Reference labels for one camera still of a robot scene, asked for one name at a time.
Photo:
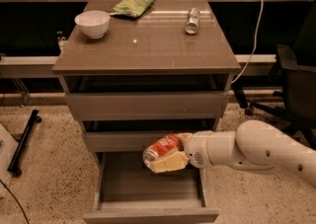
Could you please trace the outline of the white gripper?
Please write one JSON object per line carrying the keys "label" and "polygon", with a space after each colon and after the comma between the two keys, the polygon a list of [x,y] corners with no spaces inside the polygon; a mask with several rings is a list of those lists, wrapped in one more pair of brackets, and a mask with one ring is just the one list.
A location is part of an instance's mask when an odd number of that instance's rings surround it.
{"label": "white gripper", "polygon": [[211,131],[200,131],[193,135],[189,132],[177,133],[176,137],[185,143],[184,150],[164,156],[150,164],[152,172],[165,173],[182,170],[190,159],[190,164],[198,169],[211,167],[208,157],[207,139]]}

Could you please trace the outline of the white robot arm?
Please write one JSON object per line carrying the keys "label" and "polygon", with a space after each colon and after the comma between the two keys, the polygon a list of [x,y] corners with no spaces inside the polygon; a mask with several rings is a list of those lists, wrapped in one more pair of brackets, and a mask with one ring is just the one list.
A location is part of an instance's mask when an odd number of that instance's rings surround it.
{"label": "white robot arm", "polygon": [[154,173],[186,165],[224,165],[257,174],[284,170],[316,186],[316,151],[259,120],[248,120],[234,131],[168,134],[143,152],[143,162]]}

